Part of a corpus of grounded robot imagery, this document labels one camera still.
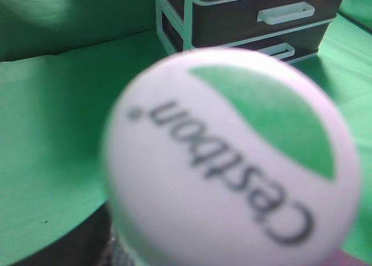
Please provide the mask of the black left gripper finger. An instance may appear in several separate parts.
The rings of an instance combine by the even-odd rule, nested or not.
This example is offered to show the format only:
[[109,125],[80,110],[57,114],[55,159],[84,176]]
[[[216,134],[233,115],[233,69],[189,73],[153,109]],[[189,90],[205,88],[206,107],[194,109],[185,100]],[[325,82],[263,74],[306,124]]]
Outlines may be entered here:
[[1,235],[1,265],[110,265],[106,203],[70,230],[55,234],[54,227],[56,221],[43,220]]

